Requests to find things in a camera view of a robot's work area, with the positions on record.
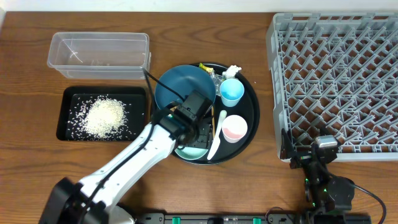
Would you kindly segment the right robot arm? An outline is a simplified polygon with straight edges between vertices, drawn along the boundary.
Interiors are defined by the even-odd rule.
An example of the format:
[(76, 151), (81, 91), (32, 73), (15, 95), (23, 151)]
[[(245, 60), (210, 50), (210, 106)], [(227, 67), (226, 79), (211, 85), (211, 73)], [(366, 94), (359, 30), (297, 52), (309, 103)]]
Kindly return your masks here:
[(293, 223), (347, 223), (345, 211), (352, 209), (353, 182), (345, 177), (333, 177), (326, 165), (337, 158), (340, 142), (326, 128), (310, 145), (310, 150), (294, 149), (287, 131), (281, 131), (281, 155), (290, 160), (291, 169), (303, 169), (305, 196), (312, 204)]

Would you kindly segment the mint green bowl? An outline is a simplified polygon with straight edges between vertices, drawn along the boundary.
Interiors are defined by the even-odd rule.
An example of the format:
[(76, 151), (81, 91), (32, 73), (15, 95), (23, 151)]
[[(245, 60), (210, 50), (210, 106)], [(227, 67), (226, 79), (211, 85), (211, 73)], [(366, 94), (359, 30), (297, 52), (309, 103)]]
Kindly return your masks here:
[(208, 149), (197, 147), (176, 148), (175, 153), (182, 159), (193, 161), (203, 157), (208, 152)]

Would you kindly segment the white pink cup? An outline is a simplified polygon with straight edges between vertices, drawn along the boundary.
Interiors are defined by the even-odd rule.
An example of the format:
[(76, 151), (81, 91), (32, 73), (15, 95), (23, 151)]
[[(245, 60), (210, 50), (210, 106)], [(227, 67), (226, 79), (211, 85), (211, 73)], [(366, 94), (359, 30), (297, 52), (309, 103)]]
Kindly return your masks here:
[(225, 140), (229, 143), (237, 143), (248, 131), (248, 125), (239, 115), (230, 115), (225, 118), (221, 128)]

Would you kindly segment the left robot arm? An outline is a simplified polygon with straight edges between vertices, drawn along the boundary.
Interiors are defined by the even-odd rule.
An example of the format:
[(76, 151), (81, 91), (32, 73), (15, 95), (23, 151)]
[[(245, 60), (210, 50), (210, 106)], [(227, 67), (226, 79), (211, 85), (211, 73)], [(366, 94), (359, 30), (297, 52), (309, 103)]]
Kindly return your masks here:
[(74, 184), (60, 180), (52, 189), (40, 223), (134, 223), (118, 206), (123, 195), (179, 145), (197, 139), (207, 109), (179, 105), (157, 111), (127, 148), (105, 166)]

